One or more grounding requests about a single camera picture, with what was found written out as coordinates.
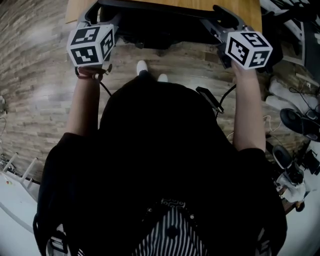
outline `wooden tabletop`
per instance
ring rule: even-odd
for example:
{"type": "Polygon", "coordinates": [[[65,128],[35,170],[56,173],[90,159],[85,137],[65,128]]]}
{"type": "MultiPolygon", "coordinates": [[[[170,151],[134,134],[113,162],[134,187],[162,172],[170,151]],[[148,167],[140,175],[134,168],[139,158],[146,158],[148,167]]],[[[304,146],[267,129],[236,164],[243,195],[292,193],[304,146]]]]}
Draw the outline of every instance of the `wooden tabletop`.
{"type": "MultiPolygon", "coordinates": [[[[262,32],[262,19],[259,0],[136,0],[177,6],[203,11],[212,11],[213,5],[225,7],[242,18],[248,26],[254,30],[262,32]]],[[[79,15],[96,0],[69,0],[66,9],[65,23],[74,22],[79,15]]]]}

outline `person's right arm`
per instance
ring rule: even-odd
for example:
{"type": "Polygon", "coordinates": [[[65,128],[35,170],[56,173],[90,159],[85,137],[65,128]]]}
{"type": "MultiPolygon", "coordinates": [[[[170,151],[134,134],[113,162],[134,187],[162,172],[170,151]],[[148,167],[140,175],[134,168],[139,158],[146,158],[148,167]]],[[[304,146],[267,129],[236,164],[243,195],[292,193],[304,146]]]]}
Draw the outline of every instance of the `person's right arm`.
{"type": "Polygon", "coordinates": [[[255,69],[245,70],[232,61],[236,76],[236,107],[233,145],[238,150],[266,151],[261,94],[255,69]]]}

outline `forearm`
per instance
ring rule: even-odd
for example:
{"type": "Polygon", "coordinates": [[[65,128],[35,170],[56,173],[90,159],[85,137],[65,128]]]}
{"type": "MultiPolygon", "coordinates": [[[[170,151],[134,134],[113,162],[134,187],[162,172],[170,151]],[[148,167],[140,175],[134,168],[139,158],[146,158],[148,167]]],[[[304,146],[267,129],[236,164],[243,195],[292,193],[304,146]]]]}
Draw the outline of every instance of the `forearm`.
{"type": "Polygon", "coordinates": [[[261,93],[256,71],[236,73],[236,83],[233,145],[238,151],[250,148],[266,151],[261,93]]]}
{"type": "Polygon", "coordinates": [[[89,136],[97,131],[99,98],[98,80],[78,79],[66,124],[67,133],[89,136]]]}

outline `white shoe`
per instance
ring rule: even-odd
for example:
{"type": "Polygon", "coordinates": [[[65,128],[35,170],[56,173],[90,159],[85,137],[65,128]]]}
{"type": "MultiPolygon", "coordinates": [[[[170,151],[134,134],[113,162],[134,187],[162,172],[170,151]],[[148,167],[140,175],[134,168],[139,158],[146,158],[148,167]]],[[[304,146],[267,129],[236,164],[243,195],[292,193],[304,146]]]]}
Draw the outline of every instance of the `white shoe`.
{"type": "Polygon", "coordinates": [[[147,63],[144,60],[140,60],[136,65],[136,74],[139,76],[143,70],[148,71],[147,63]]]}
{"type": "Polygon", "coordinates": [[[168,82],[168,76],[166,74],[161,74],[159,75],[158,77],[158,82],[165,82],[167,83],[168,82]]]}

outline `white cable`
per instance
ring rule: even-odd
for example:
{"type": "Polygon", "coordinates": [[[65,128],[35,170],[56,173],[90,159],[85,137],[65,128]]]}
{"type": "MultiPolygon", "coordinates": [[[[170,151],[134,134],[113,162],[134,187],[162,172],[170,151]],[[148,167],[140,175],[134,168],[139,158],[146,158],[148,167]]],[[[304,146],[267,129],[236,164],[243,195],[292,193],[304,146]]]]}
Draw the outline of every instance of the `white cable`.
{"type": "MultiPolygon", "coordinates": [[[[270,131],[271,132],[275,132],[277,129],[279,129],[279,127],[281,126],[282,124],[282,121],[280,122],[279,126],[277,128],[275,128],[274,130],[272,130],[271,128],[271,115],[265,115],[263,118],[268,118],[269,117],[269,128],[270,128],[270,131]]],[[[231,136],[232,134],[234,134],[234,132],[231,132],[226,138],[228,139],[229,136],[231,136]]]]}
{"type": "Polygon", "coordinates": [[[269,128],[270,128],[270,131],[271,131],[271,132],[275,132],[275,131],[278,130],[279,127],[281,126],[282,121],[280,122],[280,124],[279,124],[279,126],[278,126],[277,128],[275,128],[274,130],[272,130],[272,128],[271,128],[271,115],[265,115],[263,118],[268,118],[268,117],[269,117],[269,128]]]}

